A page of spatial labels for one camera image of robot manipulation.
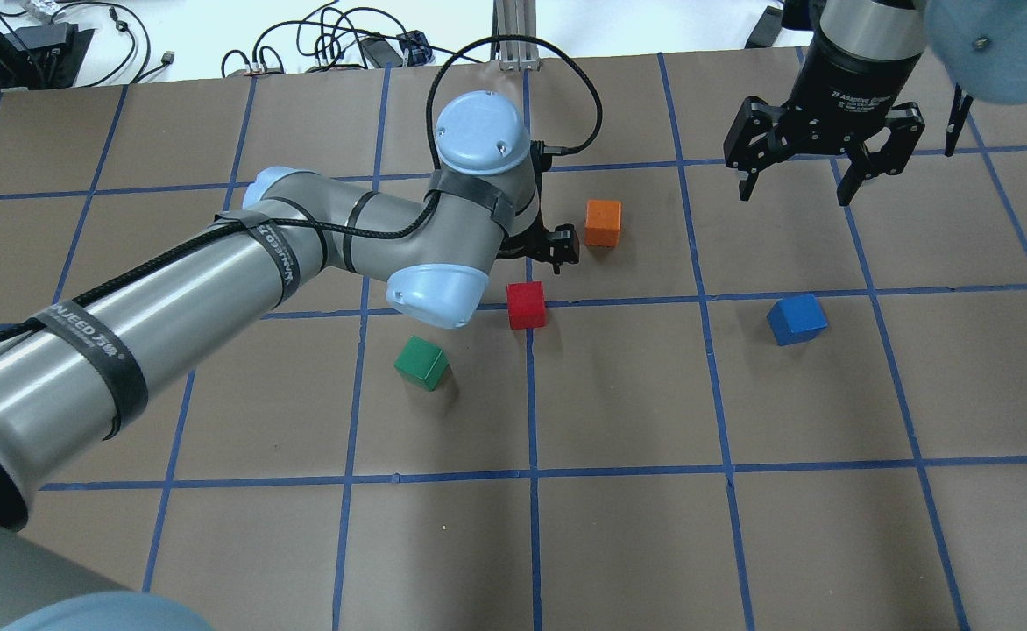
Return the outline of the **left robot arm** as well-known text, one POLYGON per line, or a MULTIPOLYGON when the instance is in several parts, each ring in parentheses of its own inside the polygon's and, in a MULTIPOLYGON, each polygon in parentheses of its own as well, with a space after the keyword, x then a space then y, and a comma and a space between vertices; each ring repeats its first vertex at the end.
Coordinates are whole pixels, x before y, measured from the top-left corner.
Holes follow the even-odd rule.
POLYGON ((539 192, 553 159, 583 145, 531 140, 521 109, 482 89, 425 124, 434 169, 419 202, 266 168, 194 238, 0 331, 0 630, 208 630, 20 531, 65 463, 324 269, 383 280, 393 310, 458 329, 496 260, 578 262, 572 226, 545 229, 539 192))

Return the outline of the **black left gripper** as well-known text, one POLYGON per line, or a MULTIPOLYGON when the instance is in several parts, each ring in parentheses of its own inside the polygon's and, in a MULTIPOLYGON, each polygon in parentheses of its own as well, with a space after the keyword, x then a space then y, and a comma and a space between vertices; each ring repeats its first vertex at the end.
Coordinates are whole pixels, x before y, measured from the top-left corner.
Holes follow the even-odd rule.
POLYGON ((497 260, 531 259, 550 264, 553 269, 580 263, 580 236, 574 224, 559 224, 549 231, 541 211, 542 173, 548 172, 553 155, 546 145, 531 145, 529 163, 534 190, 529 203, 516 216, 514 235, 502 240, 497 260))

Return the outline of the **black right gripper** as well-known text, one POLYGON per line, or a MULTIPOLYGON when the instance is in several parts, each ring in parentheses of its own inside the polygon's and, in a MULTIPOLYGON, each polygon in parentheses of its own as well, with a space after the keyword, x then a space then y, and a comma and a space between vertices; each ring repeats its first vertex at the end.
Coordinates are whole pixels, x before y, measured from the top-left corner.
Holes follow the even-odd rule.
POLYGON ((735 113, 726 168, 738 173, 739 200, 750 200, 765 169, 795 155, 847 156, 839 205, 853 203, 875 177, 902 174, 925 128, 918 105, 898 100, 919 57, 868 59, 814 33, 786 100, 747 96, 735 113))

